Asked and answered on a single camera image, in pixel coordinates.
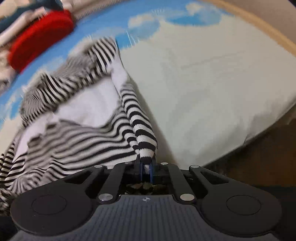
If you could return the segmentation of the black white striped garment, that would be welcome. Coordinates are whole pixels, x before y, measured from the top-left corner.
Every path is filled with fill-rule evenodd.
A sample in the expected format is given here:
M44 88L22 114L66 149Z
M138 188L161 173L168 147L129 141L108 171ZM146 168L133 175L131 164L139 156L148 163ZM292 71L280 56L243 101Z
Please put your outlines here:
M1 154L1 216L20 194L96 165L149 164L157 139L116 41L89 39L55 71L37 75L21 127Z

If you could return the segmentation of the white folded clothes stack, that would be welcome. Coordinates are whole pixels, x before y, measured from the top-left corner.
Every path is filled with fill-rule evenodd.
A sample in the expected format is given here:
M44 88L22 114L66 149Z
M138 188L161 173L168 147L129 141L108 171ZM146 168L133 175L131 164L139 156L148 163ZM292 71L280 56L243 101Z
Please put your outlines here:
M34 11L27 11L21 14L6 30L1 33L1 47L8 44L19 32L35 19L46 14L47 8L41 7Z

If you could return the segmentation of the blue cream patterned bedsheet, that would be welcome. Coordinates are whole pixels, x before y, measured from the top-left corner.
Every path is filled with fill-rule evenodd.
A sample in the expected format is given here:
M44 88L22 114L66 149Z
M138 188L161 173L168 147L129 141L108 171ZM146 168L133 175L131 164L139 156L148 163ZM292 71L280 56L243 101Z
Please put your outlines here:
M206 165L295 106L295 55L258 27L201 1L129 1L80 21L1 96L1 151L30 81L77 44L112 36L158 138L158 158Z

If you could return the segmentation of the cream folded fluffy garment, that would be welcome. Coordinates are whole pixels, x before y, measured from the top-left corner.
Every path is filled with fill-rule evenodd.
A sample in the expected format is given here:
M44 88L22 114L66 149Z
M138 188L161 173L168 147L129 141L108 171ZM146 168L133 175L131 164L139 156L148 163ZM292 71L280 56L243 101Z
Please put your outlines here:
M8 62L8 50L1 51L1 65L0 65L0 93L3 94L15 80L17 72Z

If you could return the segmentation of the red folded knit sweater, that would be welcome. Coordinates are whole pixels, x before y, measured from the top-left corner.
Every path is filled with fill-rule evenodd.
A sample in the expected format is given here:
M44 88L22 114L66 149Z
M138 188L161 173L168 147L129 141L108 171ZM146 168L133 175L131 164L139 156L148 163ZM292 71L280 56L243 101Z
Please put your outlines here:
M8 55L10 66L22 72L46 49L68 36L74 29L69 10L52 11L28 27L12 44Z

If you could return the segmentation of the dark teal shark plush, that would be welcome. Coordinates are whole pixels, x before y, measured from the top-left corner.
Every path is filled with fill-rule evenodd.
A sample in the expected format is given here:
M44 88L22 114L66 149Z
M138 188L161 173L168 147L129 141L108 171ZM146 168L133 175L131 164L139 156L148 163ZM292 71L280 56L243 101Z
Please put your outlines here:
M10 25L23 13L27 11L34 11L38 8L45 7L47 9L62 11L63 5L62 2L59 0L43 0L43 1L36 1L32 4L27 6L22 6L17 8L10 16L1 20L1 33L6 30Z

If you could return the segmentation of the wooden bed frame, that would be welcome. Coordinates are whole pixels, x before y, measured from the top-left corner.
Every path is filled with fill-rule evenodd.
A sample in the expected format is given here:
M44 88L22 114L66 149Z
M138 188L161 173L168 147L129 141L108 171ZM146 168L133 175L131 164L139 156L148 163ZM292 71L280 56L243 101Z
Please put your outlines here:
M295 6L290 1L210 1L253 24L295 55Z

